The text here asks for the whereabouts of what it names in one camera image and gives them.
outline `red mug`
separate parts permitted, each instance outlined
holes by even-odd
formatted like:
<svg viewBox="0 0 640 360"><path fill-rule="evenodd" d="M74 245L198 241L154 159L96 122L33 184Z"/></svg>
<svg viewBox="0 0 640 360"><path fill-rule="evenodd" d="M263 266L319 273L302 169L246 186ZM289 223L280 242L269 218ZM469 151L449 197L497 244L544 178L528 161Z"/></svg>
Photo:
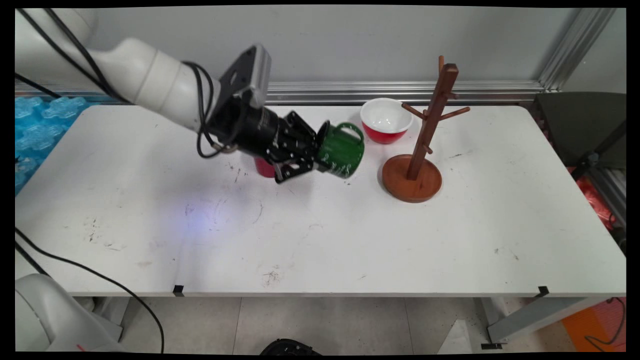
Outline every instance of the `red mug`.
<svg viewBox="0 0 640 360"><path fill-rule="evenodd" d="M255 161L255 168L258 170L258 173L264 177L276 177L276 170L273 168L273 165L269 164L263 158L253 158Z"/></svg>

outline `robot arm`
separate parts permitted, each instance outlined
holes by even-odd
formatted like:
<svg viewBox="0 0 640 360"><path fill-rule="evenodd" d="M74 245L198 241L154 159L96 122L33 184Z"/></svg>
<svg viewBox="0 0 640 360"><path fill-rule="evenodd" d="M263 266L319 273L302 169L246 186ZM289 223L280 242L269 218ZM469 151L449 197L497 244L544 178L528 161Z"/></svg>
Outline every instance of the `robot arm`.
<svg viewBox="0 0 640 360"><path fill-rule="evenodd" d="M54 22L55 15L80 43L89 39L97 21L95 10L55 9L51 15L44 9L16 9L15 72L37 83L103 91L45 39L49 37L96 78L85 56ZM274 165L277 183L315 168L326 170L316 161L320 148L316 132L294 112L280 118L264 107L271 57L259 44L244 51L219 81L208 78L204 69L195 69L134 38L125 39L110 51L87 51L120 97L198 134L202 130L215 135L226 145L222 150L238 148L264 158ZM204 108L212 109L205 114L205 126L199 98Z"/></svg>

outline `wooden base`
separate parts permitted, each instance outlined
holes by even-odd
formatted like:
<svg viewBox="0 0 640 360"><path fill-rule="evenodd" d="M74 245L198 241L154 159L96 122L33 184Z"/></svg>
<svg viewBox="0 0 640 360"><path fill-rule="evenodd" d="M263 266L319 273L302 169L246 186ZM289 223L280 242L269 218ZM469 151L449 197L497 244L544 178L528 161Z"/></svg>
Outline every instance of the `wooden base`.
<svg viewBox="0 0 640 360"><path fill-rule="evenodd" d="M442 175L432 162L423 159L418 178L407 180L411 155L397 155L390 158L382 168L382 183L398 199L405 202L429 200L442 186Z"/></svg>

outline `gray wall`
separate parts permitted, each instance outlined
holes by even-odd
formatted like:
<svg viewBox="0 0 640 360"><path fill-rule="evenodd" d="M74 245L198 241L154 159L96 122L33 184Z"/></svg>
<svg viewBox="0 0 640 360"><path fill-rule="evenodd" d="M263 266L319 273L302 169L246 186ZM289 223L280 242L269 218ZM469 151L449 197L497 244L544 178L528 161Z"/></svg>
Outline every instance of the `gray wall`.
<svg viewBox="0 0 640 360"><path fill-rule="evenodd" d="M220 76L254 42L272 81L435 80L438 55L458 80L537 80L575 9L397 5L105 8L90 43L137 37Z"/></svg>
<svg viewBox="0 0 640 360"><path fill-rule="evenodd" d="M627 9L613 13L562 91L627 93Z"/></svg>

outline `floor tile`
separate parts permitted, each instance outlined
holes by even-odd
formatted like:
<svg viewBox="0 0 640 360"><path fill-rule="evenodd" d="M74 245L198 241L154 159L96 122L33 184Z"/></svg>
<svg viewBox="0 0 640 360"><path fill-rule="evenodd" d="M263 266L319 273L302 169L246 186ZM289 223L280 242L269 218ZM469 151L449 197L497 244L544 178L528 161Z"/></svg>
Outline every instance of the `floor tile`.
<svg viewBox="0 0 640 360"><path fill-rule="evenodd" d="M506 297L509 314L535 301L534 298ZM575 347L562 322L556 322L531 334L511 340L504 346L507 352L574 352Z"/></svg>
<svg viewBox="0 0 640 360"><path fill-rule="evenodd" d="M505 298L509 313L534 299ZM466 320L474 353L496 352L573 352L571 342L561 322L553 323L531 334L503 345L503 350L482 350L489 342L487 322L479 299L473 298L407 298L407 314L416 354L435 354L447 337L456 319Z"/></svg>
<svg viewBox="0 0 640 360"><path fill-rule="evenodd" d="M482 350L489 342L486 320L479 301L473 298L406 298L413 352L437 354L457 319L465 320L473 353L502 352Z"/></svg>
<svg viewBox="0 0 640 360"><path fill-rule="evenodd" d="M240 298L144 298L164 329L164 352L231 354ZM139 302L131 300L124 319L121 344L132 352L158 352L156 322Z"/></svg>
<svg viewBox="0 0 640 360"><path fill-rule="evenodd" d="M243 298L234 354L278 338L322 355L412 354L402 298Z"/></svg>

